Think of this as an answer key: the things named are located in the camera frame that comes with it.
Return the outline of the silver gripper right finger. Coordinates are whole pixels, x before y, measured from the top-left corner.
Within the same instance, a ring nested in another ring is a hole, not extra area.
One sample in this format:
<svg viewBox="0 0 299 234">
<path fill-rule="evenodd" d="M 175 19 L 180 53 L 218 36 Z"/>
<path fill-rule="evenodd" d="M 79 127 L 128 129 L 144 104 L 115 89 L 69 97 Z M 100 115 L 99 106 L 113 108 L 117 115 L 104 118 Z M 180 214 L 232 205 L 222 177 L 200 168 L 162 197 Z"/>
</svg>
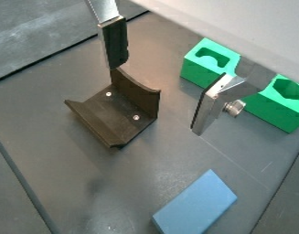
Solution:
<svg viewBox="0 0 299 234">
<path fill-rule="evenodd" d="M 192 132 L 200 135 L 222 112 L 236 117 L 246 106 L 240 99 L 263 90 L 275 76 L 275 71 L 250 59 L 240 58 L 235 75 L 222 73 L 202 92 L 192 117 Z"/>
</svg>

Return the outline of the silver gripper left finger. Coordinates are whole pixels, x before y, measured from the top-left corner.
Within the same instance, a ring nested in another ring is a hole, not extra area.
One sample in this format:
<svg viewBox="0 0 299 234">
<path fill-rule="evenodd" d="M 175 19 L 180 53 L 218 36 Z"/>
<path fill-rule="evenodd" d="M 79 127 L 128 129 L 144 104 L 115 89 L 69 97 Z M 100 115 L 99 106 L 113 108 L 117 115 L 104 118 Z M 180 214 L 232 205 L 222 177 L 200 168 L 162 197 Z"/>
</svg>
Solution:
<svg viewBox="0 0 299 234">
<path fill-rule="evenodd" d="M 84 0 L 96 19 L 104 40 L 109 69 L 119 67 L 128 59 L 125 18 L 120 15 L 115 0 Z"/>
</svg>

